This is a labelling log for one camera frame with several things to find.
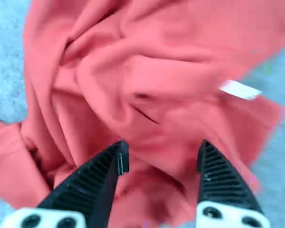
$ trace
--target black plastic part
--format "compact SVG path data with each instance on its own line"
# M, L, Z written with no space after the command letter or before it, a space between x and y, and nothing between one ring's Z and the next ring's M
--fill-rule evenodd
M21 228L35 228L39 225L41 217L39 215L30 215L21 223Z
M129 171L128 145L119 141L80 166L38 206L81 212L87 228L106 228L118 175Z
M228 159L204 140L198 154L200 172L198 203L209 200L263 214L255 196Z
M252 217L244 217L242 219L242 222L246 225L249 225L251 227L257 227L257 228L261 228L262 225L259 221L257 221L255 218Z
M214 219L219 219L219 218L221 219L222 218L222 213L213 207L205 208L203 210L203 214L208 216L208 217L214 218Z
M75 228L76 220L70 217L64 218L58 222L57 228Z

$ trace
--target clothing tag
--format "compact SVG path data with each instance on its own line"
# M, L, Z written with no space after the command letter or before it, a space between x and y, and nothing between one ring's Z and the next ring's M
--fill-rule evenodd
M231 94L233 96L237 96L246 100L253 100L262 92L251 88L247 85L239 83L237 81L228 80L226 84L220 88L225 93Z

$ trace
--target carpet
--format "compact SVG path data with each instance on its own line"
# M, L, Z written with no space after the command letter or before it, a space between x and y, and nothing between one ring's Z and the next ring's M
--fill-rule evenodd
M0 0L0 120L26 116L21 32L30 0ZM285 50L253 70L244 84L285 106ZM257 197L272 228L285 228L285 119L274 132L262 156L251 167L262 183ZM13 211L0 200L0 223ZM194 227L194 223L182 228Z

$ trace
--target floor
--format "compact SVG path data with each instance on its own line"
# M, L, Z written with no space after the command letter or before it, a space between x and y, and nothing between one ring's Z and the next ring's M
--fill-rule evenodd
M21 31L30 0L0 0L0 119L19 121L26 116L22 76ZM285 106L285 50L251 73L244 83ZM285 120L252 167L262 182L258 200L272 228L285 228ZM0 200L0 222L13 209ZM186 224L182 228L193 227Z

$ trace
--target crumpled fabric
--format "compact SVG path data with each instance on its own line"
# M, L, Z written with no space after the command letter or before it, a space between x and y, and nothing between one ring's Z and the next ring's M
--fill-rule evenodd
M119 139L130 145L110 228L195 217L203 139L250 188L283 109L220 91L285 47L285 0L33 0L24 33L28 116L0 122L0 197L35 207Z

